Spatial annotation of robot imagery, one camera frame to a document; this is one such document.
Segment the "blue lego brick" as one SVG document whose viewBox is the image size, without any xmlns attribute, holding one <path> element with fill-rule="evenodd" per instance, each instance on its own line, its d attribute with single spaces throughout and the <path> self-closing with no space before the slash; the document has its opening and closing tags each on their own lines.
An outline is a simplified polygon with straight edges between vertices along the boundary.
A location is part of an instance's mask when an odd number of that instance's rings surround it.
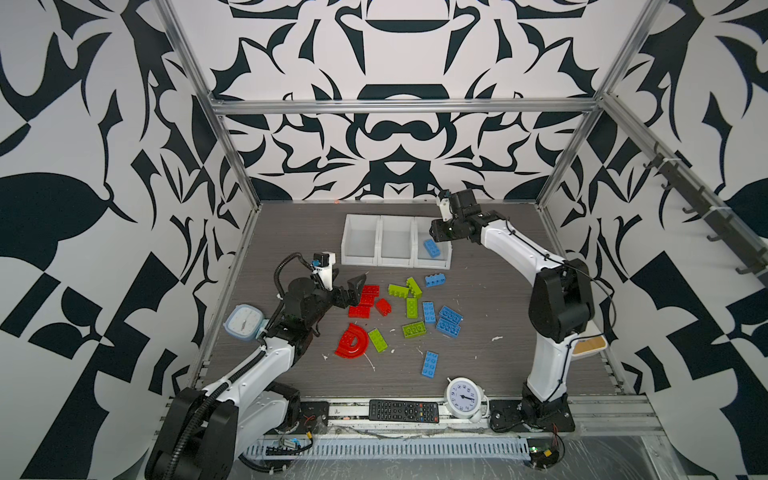
<svg viewBox="0 0 768 480">
<path fill-rule="evenodd" d="M 459 325 L 463 321 L 463 316 L 448 306 L 443 306 L 439 311 L 439 318 L 443 321 Z"/>
<path fill-rule="evenodd" d="M 460 334 L 461 326 L 455 322 L 441 318 L 436 323 L 436 330 L 451 338 L 457 338 Z"/>
<path fill-rule="evenodd" d="M 437 353 L 427 351 L 424 354 L 421 375 L 424 377 L 433 379 L 436 374 L 438 359 L 439 359 L 439 356 Z"/>
<path fill-rule="evenodd" d="M 423 246 L 424 246 L 424 249 L 425 249 L 427 255 L 431 259 L 437 259 L 437 258 L 439 258 L 441 256 L 441 250 L 438 247 L 437 243 L 433 239 L 431 239 L 431 238 L 426 239 L 423 242 Z"/>
<path fill-rule="evenodd" d="M 446 276 L 443 273 L 436 273 L 425 276 L 425 286 L 432 288 L 443 285 L 446 282 Z"/>
<path fill-rule="evenodd" d="M 423 319 L 426 324 L 435 324 L 437 316 L 433 302 L 425 301 L 422 303 Z"/>
</svg>

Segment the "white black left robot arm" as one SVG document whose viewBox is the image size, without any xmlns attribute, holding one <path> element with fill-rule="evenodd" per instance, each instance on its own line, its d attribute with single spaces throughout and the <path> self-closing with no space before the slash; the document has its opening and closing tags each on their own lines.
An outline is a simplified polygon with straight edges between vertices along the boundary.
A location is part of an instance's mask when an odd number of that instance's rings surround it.
<svg viewBox="0 0 768 480">
<path fill-rule="evenodd" d="M 315 274 L 291 281 L 256 350 L 219 380 L 173 399 L 145 477 L 226 479 L 238 457 L 267 432 L 292 428 L 300 394 L 277 378 L 307 351 L 331 308 L 359 304 L 366 281 L 359 275 L 331 289 Z"/>
</svg>

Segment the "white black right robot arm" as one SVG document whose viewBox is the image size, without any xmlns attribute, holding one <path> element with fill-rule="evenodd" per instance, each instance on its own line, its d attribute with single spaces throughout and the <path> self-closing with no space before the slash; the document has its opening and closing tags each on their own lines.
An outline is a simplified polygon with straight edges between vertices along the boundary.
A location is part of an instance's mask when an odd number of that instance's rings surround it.
<svg viewBox="0 0 768 480">
<path fill-rule="evenodd" d="M 567 260 L 533 242 L 496 211 L 484 211 L 470 190 L 438 194 L 441 217 L 431 222 L 437 242 L 468 239 L 496 253 L 530 283 L 529 320 L 536 331 L 533 364 L 521 399 L 492 401 L 489 426 L 496 433 L 524 428 L 572 432 L 566 380 L 577 345 L 595 315 L 593 278 L 581 260 Z"/>
</svg>

